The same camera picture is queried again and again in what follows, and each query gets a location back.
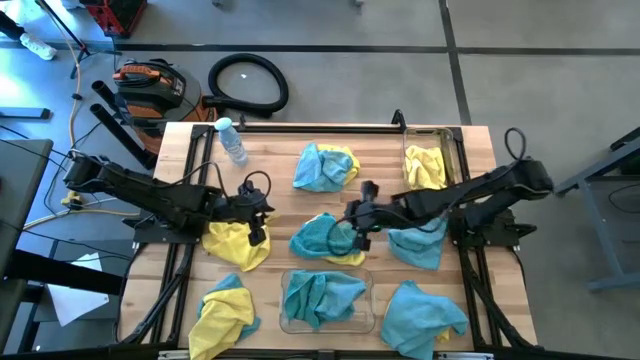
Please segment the gray floor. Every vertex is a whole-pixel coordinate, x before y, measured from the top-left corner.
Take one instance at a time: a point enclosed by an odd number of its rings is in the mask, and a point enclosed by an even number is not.
[[[365,0],[362,13],[348,0],[227,0],[219,10],[207,0],[190,6],[175,1],[151,2],[129,43],[295,44],[443,46],[436,0]],[[42,38],[60,35],[29,2],[9,2],[27,29]],[[640,5],[633,0],[450,0],[459,46],[485,47],[639,47]],[[83,10],[61,16],[85,39],[108,42]],[[189,69],[206,87],[219,52],[127,52],[124,57],[163,57]],[[281,68],[291,88],[278,121],[386,123],[401,108],[410,123],[460,124],[447,55],[356,53],[263,53]],[[82,64],[85,96],[76,120],[84,134],[95,119],[87,108],[99,102],[89,86],[107,79],[113,59],[98,54]],[[54,147],[69,146],[67,120],[75,82],[68,79],[72,59],[60,51],[46,63],[26,50],[0,49],[0,106],[46,106],[48,122],[4,122],[31,137],[48,137]],[[502,134],[510,126],[523,129],[528,152],[542,160],[556,182],[602,157],[607,146],[638,126],[640,57],[638,56],[461,56],[462,75],[474,125],[490,127],[499,163],[510,161]],[[238,66],[221,77],[230,94],[268,100],[273,81],[252,67]],[[0,130],[3,138],[10,134]],[[140,170],[105,129],[81,149],[104,153]],[[30,219],[47,214],[42,197],[55,169],[49,167]],[[56,183],[57,203],[65,190]],[[106,208],[131,210],[118,202]],[[590,293],[586,282],[609,274],[581,197],[548,198],[515,207],[522,222],[538,231],[522,245],[527,292],[541,345],[560,351],[638,358],[640,301],[638,290]],[[73,226],[73,232],[67,225]],[[77,239],[130,239],[131,231],[109,215],[69,217],[37,231]],[[47,241],[24,236],[20,246],[46,252]],[[630,248],[629,253],[638,249]],[[110,324],[102,321],[49,331],[64,331],[77,342],[94,329],[91,344],[109,341]],[[55,344],[46,332],[38,342]]]

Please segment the wooden tabletop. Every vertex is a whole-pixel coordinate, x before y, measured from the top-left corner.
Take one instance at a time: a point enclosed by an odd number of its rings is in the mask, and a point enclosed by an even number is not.
[[[183,176],[192,124],[170,123],[164,135],[155,176],[171,182]],[[462,127],[464,145],[471,176],[475,177],[496,166],[489,130],[484,126]],[[271,254],[255,270],[241,272],[237,266],[215,256],[208,256],[202,246],[197,246],[189,291],[184,309],[180,347],[188,347],[189,331],[196,322],[196,309],[202,296],[229,273],[236,273],[252,293],[256,315],[262,318],[260,329],[249,338],[236,344],[245,349],[338,349],[338,350],[389,350],[380,340],[380,327],[387,304],[400,282],[414,280],[422,290],[430,294],[444,295],[455,301],[467,312],[462,286],[460,262],[456,249],[445,241],[442,261],[438,271],[422,270],[398,261],[390,252],[384,232],[372,237],[371,251],[362,267],[373,275],[374,312],[376,325],[368,334],[287,334],[280,329],[279,313],[282,289],[282,273],[287,269],[352,269],[333,265],[324,260],[304,260],[289,252],[288,241],[300,226],[323,212],[341,217],[348,201],[360,197],[360,184],[373,180],[380,185],[380,202],[388,196],[406,191],[403,180],[402,136],[371,134],[261,134],[244,133],[242,139],[249,154],[249,164],[238,168],[230,163],[220,143],[213,147],[211,159],[220,165],[227,191],[234,191],[244,176],[254,170],[264,170],[272,178],[273,189],[268,198],[279,217],[269,224]],[[437,145],[428,137],[416,141],[422,147]],[[292,187],[293,174],[300,152],[310,142],[348,146],[360,160],[361,171],[340,193],[310,193]],[[196,156],[200,163],[202,144]],[[266,181],[256,176],[254,183],[265,190]],[[219,186],[213,168],[207,184]],[[120,336],[130,334],[143,319],[158,296],[167,245],[148,246],[136,259],[127,282],[122,302]],[[503,248],[487,248],[487,262],[496,302],[522,336],[536,343],[527,294],[520,267],[512,253]],[[163,339],[167,336],[173,317],[174,299],[167,306]],[[489,341],[486,312],[479,306],[483,335]],[[464,336],[452,335],[447,343],[438,344],[436,350],[472,350],[470,331]]]

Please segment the clear plastic tray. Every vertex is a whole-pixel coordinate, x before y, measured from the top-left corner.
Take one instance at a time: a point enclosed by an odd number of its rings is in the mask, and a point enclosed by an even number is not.
[[[289,319],[284,312],[284,299],[286,298],[287,288],[291,273],[294,271],[306,270],[308,272],[319,273],[325,271],[341,271],[344,274],[362,279],[367,287],[365,292],[353,302],[355,312],[351,319],[344,322],[327,322],[319,329],[313,329],[306,321]],[[280,328],[287,334],[305,334],[305,333],[351,333],[366,334],[373,330],[376,319],[373,314],[373,277],[366,269],[356,268],[349,270],[323,269],[323,270],[307,270],[307,269],[291,269],[282,274],[282,293],[280,294]]]
[[[407,185],[407,170],[405,168],[405,154],[407,148],[416,145],[424,149],[438,147],[442,151],[445,167],[447,186],[462,181],[460,165],[458,164],[458,152],[455,146],[453,133],[447,128],[407,128],[402,135],[402,173]]]

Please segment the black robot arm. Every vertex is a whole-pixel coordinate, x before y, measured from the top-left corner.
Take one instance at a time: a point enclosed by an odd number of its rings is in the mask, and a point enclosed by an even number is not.
[[[542,163],[527,157],[446,189],[413,190],[393,195],[388,204],[375,203],[378,186],[365,181],[361,200],[347,204],[344,219],[358,232],[354,247],[368,251],[371,242],[367,233],[370,231],[419,227],[434,218],[444,219],[457,205],[490,196],[459,212],[459,221],[464,222],[466,229],[473,230],[492,222],[516,202],[542,199],[552,190],[553,182]]]
[[[124,169],[103,156],[72,154],[73,164],[64,178],[70,190],[104,192],[131,203],[152,213],[154,221],[170,231],[200,237],[207,222],[241,222],[251,227],[252,245],[265,239],[261,227],[266,213],[274,209],[250,180],[240,185],[238,195],[227,196],[223,189],[213,186],[166,183]]]

